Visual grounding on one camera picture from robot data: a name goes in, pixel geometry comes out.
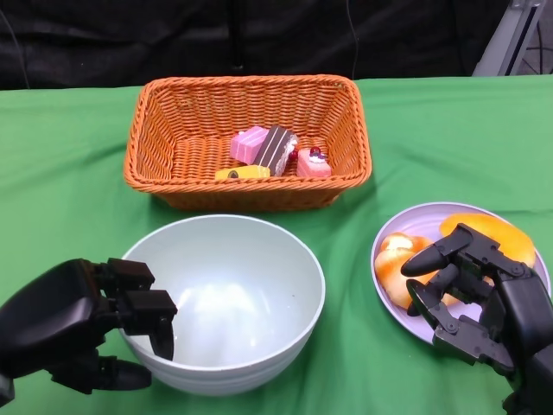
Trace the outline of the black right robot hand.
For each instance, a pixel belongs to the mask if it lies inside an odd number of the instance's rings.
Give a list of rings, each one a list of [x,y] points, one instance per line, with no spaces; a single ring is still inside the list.
[[[507,413],[552,412],[552,302],[533,269],[460,224],[401,272],[412,299],[408,313],[424,317],[436,348],[504,376],[512,388]]]

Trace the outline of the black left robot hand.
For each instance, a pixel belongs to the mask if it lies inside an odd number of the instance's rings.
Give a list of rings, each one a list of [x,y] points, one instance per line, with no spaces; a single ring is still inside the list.
[[[42,370],[84,394],[150,386],[146,367],[97,348],[122,329],[148,336],[156,356],[173,359],[177,308],[154,281],[145,263],[71,259],[21,288],[1,307],[1,403],[14,399],[16,379]]]

